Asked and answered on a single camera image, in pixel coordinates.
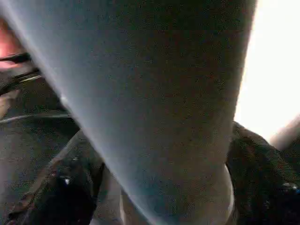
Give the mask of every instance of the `skin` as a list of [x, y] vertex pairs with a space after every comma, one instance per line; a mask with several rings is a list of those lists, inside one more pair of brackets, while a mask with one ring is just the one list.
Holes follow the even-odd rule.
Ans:
[[[0, 58], [7, 57], [12, 54], [23, 52], [23, 48], [15, 37], [8, 24], [0, 18]], [[18, 64], [12, 62], [0, 62], [0, 71], [18, 67]], [[11, 91], [5, 95], [0, 96], [0, 118], [2, 118], [10, 108], [10, 102], [18, 95], [18, 90]]]

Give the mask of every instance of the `light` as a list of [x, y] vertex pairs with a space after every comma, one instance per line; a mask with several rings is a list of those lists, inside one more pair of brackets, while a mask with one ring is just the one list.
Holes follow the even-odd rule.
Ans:
[[259, 0], [235, 120], [272, 142], [300, 114], [298, 0]]

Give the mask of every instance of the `black fabric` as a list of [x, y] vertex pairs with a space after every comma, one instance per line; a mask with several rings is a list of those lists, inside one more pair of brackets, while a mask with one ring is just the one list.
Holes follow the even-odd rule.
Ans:
[[234, 123], [227, 166], [238, 224], [299, 224], [300, 177], [261, 136]]
[[0, 90], [6, 87], [9, 83], [13, 81], [13, 78], [8, 75], [2, 75], [0, 73]]
[[[20, 94], [6, 118], [62, 109], [43, 79], [20, 85], [18, 89]], [[31, 118], [0, 124], [0, 224], [78, 129], [71, 119]]]
[[104, 164], [79, 131], [43, 170], [6, 224], [88, 225]]
[[300, 135], [282, 149], [281, 156], [300, 174]]

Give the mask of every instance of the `hand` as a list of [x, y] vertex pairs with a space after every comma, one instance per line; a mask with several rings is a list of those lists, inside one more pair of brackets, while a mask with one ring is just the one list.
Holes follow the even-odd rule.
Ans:
[[[15, 37], [8, 24], [0, 18], [0, 58], [7, 57], [16, 53], [22, 53], [23, 48]], [[0, 62], [0, 69], [17, 67], [13, 62]]]
[[[9, 26], [0, 18], [0, 58], [7, 57], [12, 54], [22, 53], [23, 48], [14, 36], [13, 32], [10, 30]], [[0, 70], [17, 67], [18, 64], [13, 62], [0, 62]], [[12, 99], [15, 99], [19, 91], [14, 90], [5, 95], [0, 96], [0, 119], [6, 114], [10, 108], [10, 102]]]

